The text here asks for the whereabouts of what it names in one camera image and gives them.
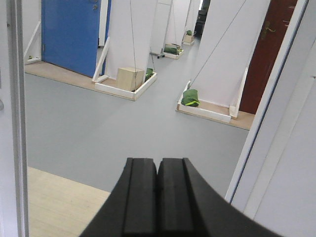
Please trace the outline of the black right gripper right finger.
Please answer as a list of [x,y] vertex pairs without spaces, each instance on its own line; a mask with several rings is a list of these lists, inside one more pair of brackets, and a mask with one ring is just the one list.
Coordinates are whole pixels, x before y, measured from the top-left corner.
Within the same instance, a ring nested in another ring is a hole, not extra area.
[[159,237],[276,237],[226,202],[188,158],[164,158],[158,170]]

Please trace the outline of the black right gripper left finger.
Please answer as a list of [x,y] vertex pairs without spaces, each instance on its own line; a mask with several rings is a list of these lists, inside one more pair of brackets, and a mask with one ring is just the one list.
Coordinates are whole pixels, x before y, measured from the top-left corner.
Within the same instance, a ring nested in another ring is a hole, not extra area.
[[82,237],[155,237],[157,170],[151,158],[128,158],[109,197]]

